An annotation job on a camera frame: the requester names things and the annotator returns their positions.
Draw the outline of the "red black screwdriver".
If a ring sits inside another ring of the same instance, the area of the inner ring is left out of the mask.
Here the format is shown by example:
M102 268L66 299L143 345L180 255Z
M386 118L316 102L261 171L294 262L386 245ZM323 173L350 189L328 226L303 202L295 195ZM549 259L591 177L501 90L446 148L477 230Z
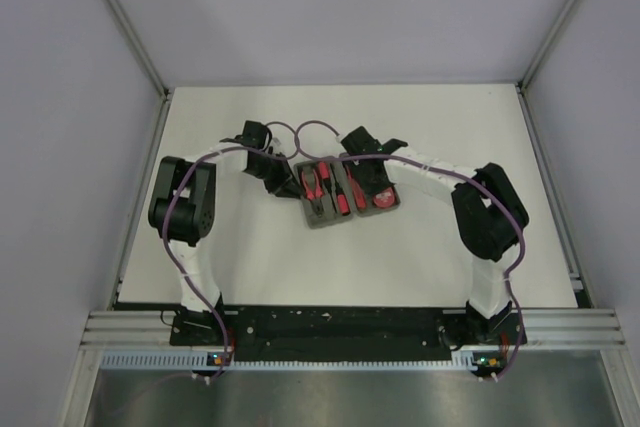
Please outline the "red black screwdriver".
M335 206L332 194L331 174L328 164L326 162L319 162L317 164L317 170L320 175L322 185L324 186L324 190L326 191L332 206Z
M341 184L336 178L333 179L333 185L336 202L336 212L341 216L347 216L350 214L350 206L346 194L344 193Z

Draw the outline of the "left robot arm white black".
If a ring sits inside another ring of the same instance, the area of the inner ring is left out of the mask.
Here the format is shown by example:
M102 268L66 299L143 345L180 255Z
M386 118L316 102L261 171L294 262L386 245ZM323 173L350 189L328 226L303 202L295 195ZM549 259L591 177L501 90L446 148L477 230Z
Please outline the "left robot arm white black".
M214 224L217 181L235 174L262 181L266 191L278 198L297 200L302 195L286 155L268 135L238 135L191 157L163 157L148 209L149 225L157 230L178 269L181 305L197 312L192 331L209 344L224 337L227 321L214 311L221 290L200 242Z

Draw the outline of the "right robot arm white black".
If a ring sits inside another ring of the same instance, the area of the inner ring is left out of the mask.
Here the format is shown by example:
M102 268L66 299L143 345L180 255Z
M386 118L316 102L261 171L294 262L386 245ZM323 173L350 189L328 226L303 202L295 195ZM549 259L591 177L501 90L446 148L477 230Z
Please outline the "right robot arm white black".
M504 169L477 169L429 158L405 141L382 144L367 132L339 139L352 158L352 173L373 197L398 184L418 189L453 208L458 233L471 254L472 284L466 327L476 341L498 336L513 308L510 274L522 262L529 215Z

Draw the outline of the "red utility knife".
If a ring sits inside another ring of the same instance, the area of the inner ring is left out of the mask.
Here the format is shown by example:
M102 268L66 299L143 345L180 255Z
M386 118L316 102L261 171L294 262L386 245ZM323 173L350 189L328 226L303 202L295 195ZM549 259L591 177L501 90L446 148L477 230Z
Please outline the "red utility knife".
M363 212L367 209L367 200L364 192L362 191L360 185L353 177L351 170L346 168L347 178L351 187L352 195L356 204L356 208L359 212Z

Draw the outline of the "red black pliers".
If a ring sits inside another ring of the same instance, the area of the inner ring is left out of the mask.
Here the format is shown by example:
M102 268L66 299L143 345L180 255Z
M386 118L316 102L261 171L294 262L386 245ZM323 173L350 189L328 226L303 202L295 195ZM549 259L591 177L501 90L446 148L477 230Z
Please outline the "red black pliers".
M305 197L310 202L314 214L317 217L322 217L324 215L323 191L317 172L313 168L304 168L301 172L301 182Z

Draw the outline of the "red tape measure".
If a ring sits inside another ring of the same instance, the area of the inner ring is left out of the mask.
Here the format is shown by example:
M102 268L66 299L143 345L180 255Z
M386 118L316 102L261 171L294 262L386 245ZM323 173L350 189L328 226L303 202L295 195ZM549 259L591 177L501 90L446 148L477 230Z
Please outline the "red tape measure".
M396 205L396 192L393 187L389 187L384 191L374 195L372 197L373 205L378 209L389 209Z

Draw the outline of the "grey plastic tool case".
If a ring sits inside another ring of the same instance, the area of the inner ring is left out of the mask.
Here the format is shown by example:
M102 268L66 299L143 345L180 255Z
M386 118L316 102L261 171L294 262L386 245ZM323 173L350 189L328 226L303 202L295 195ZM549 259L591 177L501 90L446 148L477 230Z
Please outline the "grey plastic tool case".
M330 174L331 174L332 194L333 194L333 200L334 200L335 206L332 206L332 203L328 195L326 194L326 191L324 190L324 186L322 185L321 178L317 170L317 164L319 162L326 162L329 166ZM400 207L401 199L395 187L392 186L396 192L396 199L397 199L396 205L392 208L383 209L383 210L378 209L373 205L372 203L373 196L365 193L363 188L361 187L362 191L366 196L367 209L363 212L359 212L358 209L356 208L356 204L352 195L351 187L350 187L343 163L344 162L305 161L305 162L301 162L294 165L293 172L296 174L296 180L299 182L302 189L301 203L302 203L303 217L309 228L318 229L318 228L329 227L336 224L344 223L356 216L371 217L371 216L391 212ZM322 217L317 217L314 214L311 208L310 202L305 197L304 188L301 182L301 172L304 168L313 168L317 172L317 175L319 177L319 181L323 191L322 205L324 208L324 215ZM333 185L334 178L338 180L338 182L341 184L344 190L344 193L346 194L346 197L350 206L350 214L347 216L341 216L339 213L336 212L336 202L335 202L334 185Z

